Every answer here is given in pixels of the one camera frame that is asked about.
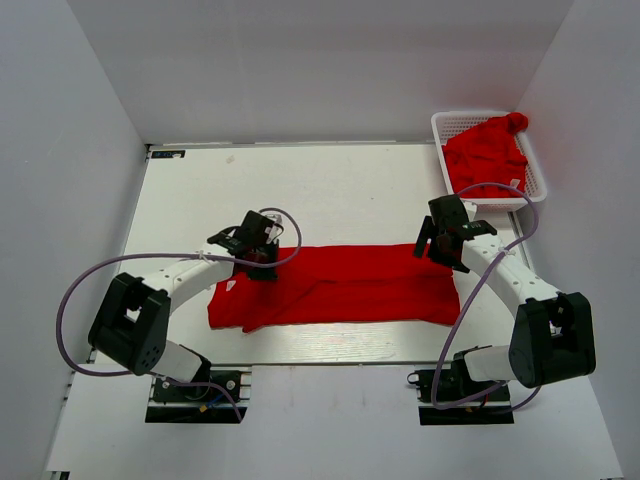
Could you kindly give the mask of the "red t shirt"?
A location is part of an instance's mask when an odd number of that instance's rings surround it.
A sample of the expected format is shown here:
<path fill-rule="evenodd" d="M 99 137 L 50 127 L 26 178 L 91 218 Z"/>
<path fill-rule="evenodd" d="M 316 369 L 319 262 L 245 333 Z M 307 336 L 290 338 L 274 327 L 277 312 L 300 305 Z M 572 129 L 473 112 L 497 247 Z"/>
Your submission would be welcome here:
<path fill-rule="evenodd" d="M 460 312 L 450 268 L 411 244 L 283 248 L 274 281 L 247 273 L 217 284 L 212 329 L 251 333 L 274 325 L 421 320 L 451 326 Z"/>

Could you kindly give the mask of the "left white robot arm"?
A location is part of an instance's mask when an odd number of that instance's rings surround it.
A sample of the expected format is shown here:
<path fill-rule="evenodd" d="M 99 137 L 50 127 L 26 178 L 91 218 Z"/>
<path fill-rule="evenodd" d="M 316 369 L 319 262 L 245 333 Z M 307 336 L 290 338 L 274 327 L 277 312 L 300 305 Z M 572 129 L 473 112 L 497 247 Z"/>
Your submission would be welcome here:
<path fill-rule="evenodd" d="M 274 263 L 282 231 L 275 211 L 248 211 L 240 225 L 209 237 L 187 258 L 148 275 L 118 274 L 98 309 L 89 344 L 132 374 L 170 378 L 188 398 L 202 398 L 211 387 L 211 362 L 168 340 L 170 317 L 241 270 Z"/>

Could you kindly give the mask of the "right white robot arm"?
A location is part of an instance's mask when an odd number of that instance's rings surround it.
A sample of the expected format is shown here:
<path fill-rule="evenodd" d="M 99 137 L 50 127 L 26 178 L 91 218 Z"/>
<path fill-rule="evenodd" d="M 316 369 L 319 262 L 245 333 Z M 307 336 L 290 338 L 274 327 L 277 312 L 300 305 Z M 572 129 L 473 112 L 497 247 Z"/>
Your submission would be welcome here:
<path fill-rule="evenodd" d="M 472 219 L 470 203 L 459 196 L 436 198 L 429 211 L 415 257 L 480 275 L 514 317 L 508 344 L 456 353 L 439 387 L 472 399 L 498 382 L 536 388 L 594 372 L 592 309 L 583 294 L 563 293 L 539 278 L 510 254 L 492 225 Z"/>

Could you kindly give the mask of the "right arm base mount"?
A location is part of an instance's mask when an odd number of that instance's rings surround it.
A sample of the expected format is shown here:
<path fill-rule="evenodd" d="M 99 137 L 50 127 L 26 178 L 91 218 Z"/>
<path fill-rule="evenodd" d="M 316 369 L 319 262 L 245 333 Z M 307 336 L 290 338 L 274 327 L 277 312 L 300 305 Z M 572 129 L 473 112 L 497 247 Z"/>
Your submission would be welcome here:
<path fill-rule="evenodd" d="M 511 407 L 511 395 L 506 385 L 499 389 L 446 410 L 438 410 L 431 402 L 433 369 L 414 370 L 406 377 L 409 386 L 416 389 L 418 413 L 421 426 L 482 426 L 511 425 L 514 423 Z M 440 403 L 452 403 L 467 396 L 477 395 L 491 387 L 494 382 L 467 383 L 458 381 L 450 368 L 441 372 L 436 400 Z"/>

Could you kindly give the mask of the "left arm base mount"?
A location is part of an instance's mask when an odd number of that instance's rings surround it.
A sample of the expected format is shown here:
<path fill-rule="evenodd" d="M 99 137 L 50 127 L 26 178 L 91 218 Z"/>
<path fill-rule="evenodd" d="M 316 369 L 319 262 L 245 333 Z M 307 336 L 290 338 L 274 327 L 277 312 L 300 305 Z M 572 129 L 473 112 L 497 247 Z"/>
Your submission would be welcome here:
<path fill-rule="evenodd" d="M 219 388 L 179 387 L 154 380 L 146 407 L 148 424 L 237 425 L 249 407 L 249 367 L 213 368 L 209 381 Z"/>

